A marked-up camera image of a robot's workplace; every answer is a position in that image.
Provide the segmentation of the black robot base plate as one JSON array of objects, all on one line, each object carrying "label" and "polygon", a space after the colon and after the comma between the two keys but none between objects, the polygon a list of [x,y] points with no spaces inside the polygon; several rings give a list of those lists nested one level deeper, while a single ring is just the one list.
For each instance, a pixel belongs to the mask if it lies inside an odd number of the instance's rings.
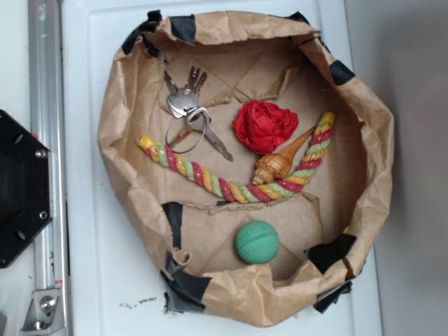
[{"label": "black robot base plate", "polygon": [[1,268],[51,221],[49,150],[1,111]]}]

